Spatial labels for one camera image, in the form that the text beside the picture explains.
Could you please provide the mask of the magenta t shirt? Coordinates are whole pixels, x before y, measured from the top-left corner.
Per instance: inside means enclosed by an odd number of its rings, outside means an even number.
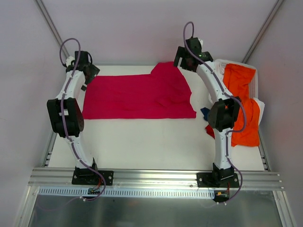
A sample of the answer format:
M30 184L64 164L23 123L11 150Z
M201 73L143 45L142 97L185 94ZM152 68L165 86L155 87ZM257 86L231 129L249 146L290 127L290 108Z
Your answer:
M194 119L191 89L172 62L149 74L97 76L87 87L83 117L104 119Z

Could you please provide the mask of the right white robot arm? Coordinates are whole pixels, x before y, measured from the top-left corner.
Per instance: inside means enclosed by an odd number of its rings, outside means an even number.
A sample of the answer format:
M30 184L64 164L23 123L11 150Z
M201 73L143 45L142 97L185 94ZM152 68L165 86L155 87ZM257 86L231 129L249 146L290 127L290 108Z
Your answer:
M202 41L191 37L178 47L174 66L195 72L204 82L213 106L208 113L208 124L215 134L215 159L211 174L198 177L206 185L223 187L232 181L235 168L231 164L232 130L237 121L241 101L234 97L215 73L215 63L205 62Z

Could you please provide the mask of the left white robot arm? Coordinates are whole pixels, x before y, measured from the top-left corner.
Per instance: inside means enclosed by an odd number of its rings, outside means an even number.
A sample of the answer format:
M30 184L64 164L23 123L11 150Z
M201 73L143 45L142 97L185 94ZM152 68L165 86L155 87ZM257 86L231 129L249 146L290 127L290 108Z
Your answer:
M47 101L47 110L53 132L68 144L74 158L76 177L82 176L87 184L95 184L99 179L97 164L86 148L83 136L84 117L78 104L81 92L87 90L100 69L92 62L87 51L76 51L64 64L66 80L60 93Z

